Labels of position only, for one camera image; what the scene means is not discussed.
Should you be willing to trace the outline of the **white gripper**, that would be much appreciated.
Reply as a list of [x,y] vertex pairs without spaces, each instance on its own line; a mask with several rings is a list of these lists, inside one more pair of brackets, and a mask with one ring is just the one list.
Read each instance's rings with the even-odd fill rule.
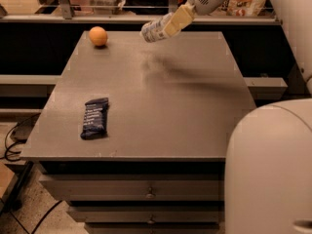
[[170,17],[164,27],[164,32],[168,37],[173,37],[183,28],[194,21],[195,13],[203,16],[212,13],[224,0],[187,0]]

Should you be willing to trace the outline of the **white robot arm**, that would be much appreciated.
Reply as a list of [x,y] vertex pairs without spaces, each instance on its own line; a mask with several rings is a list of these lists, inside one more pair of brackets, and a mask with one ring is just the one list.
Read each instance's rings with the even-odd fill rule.
[[[305,85],[312,0],[271,0]],[[224,176],[225,234],[312,234],[312,98],[271,103],[233,131]]]

